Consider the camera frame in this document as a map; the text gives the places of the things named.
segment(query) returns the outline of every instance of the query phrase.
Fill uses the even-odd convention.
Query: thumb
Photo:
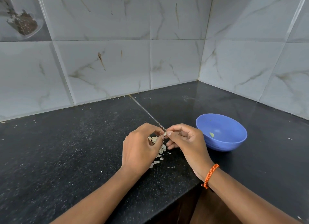
[[[176,143],[179,147],[181,147],[185,137],[180,136],[178,132],[173,132],[173,131],[167,131],[166,135],[174,142]]]
[[[154,147],[155,151],[158,153],[161,146],[162,146],[162,143],[163,143],[163,140],[164,140],[164,136],[161,135],[160,137],[157,138],[157,140],[155,141],[154,145],[152,147]]]

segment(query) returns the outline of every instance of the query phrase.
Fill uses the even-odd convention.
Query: black granite countertop
[[[133,97],[165,128],[195,126],[204,113],[239,121],[247,140],[229,153],[209,150],[211,158],[292,217],[309,218],[309,121],[201,82]],[[0,223],[58,217],[120,168],[122,141],[145,122],[156,124],[125,96],[0,124]],[[144,223],[200,183],[179,149],[170,152],[129,191],[108,223]]]

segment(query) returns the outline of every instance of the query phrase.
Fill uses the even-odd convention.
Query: forearm
[[[299,223],[219,168],[208,184],[242,223]]]
[[[104,185],[59,216],[52,224],[104,223],[138,179],[139,176],[121,168]]]

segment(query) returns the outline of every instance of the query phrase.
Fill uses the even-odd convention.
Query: hand
[[[150,145],[148,136],[152,133],[160,136],[164,131],[160,127],[145,123],[126,136],[122,144],[122,168],[129,169],[137,176],[142,176],[149,169],[164,140],[164,136],[160,136],[154,145]]]
[[[204,181],[214,163],[209,157],[202,131],[178,124],[168,128],[166,135],[170,138],[168,149],[180,147],[195,175]]]

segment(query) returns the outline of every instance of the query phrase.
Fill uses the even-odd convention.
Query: right hand
[[[166,135],[170,138],[168,149],[180,147],[195,175],[204,181],[214,163],[208,154],[202,131],[178,124],[168,128]]]

